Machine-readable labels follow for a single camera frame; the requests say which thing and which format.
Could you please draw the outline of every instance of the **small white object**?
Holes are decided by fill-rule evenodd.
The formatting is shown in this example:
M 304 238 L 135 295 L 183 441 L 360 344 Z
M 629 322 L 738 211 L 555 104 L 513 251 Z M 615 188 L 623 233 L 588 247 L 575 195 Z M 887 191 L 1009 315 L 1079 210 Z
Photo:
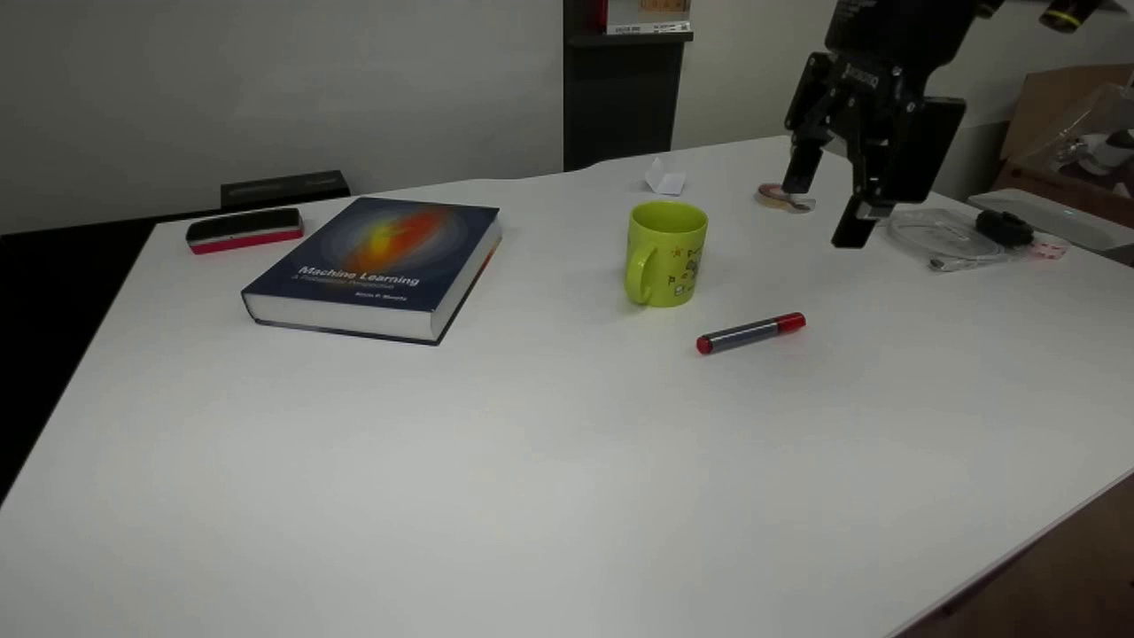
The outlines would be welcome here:
M 681 199 L 688 188 L 688 175 L 668 171 L 661 159 L 653 159 L 653 165 L 644 171 L 644 188 L 665 199 Z

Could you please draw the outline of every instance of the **floor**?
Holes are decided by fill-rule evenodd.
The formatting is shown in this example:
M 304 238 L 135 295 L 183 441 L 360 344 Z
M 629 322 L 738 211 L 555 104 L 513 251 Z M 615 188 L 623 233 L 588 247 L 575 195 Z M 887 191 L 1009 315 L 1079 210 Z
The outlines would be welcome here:
M 5 496 L 152 224 L 0 238 Z M 903 638 L 1134 638 L 1134 477 L 928 614 Z

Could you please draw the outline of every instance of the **book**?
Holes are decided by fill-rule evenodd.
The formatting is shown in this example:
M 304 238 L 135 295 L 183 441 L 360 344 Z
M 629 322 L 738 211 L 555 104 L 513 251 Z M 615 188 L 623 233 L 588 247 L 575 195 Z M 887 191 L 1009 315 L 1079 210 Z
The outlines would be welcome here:
M 604 35 L 693 31 L 688 0 L 597 0 Z
M 268 325 L 439 344 L 498 233 L 492 204 L 355 199 L 240 298 Z

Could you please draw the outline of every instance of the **cardboard box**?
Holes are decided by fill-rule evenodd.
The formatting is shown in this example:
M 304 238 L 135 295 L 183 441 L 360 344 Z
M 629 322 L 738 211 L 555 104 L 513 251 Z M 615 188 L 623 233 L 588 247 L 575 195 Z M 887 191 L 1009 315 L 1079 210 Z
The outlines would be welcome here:
M 998 148 L 1002 171 L 996 188 L 1034 191 L 1041 199 L 1055 199 L 1100 221 L 1134 228 L 1134 199 L 1119 195 L 1123 188 L 1134 191 L 1134 165 L 1100 185 L 1086 175 L 1053 171 L 1053 155 L 1041 153 L 1041 142 L 1055 137 L 1066 117 L 1074 117 L 1074 109 L 1079 109 L 1098 90 L 1131 86 L 1131 78 L 1134 64 L 1026 73 Z

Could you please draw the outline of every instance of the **marker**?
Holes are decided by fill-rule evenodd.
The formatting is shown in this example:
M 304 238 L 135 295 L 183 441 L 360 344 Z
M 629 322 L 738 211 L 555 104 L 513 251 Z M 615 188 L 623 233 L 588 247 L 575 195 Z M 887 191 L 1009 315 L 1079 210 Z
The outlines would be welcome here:
M 798 334 L 805 325 L 809 325 L 805 312 L 787 312 L 787 315 L 771 315 L 771 318 L 758 318 L 758 322 L 701 334 L 699 338 L 699 352 L 701 355 L 714 355 L 714 352 L 729 352 L 729 348 L 741 348 L 741 344 Z

